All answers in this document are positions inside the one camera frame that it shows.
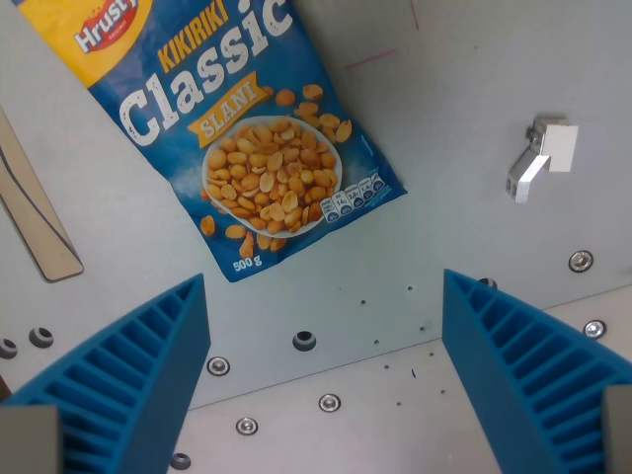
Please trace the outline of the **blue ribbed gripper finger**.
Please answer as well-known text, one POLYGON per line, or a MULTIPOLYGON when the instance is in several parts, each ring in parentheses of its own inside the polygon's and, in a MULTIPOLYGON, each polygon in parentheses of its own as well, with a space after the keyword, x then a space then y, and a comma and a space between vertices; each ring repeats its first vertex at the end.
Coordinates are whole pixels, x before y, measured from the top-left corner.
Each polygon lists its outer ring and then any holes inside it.
POLYGON ((209 347, 196 275, 99 331, 5 404, 58 410, 65 473, 165 473, 209 347))
POLYGON ((605 472, 601 398, 630 382, 628 360, 451 270, 442 341, 502 472, 605 472))

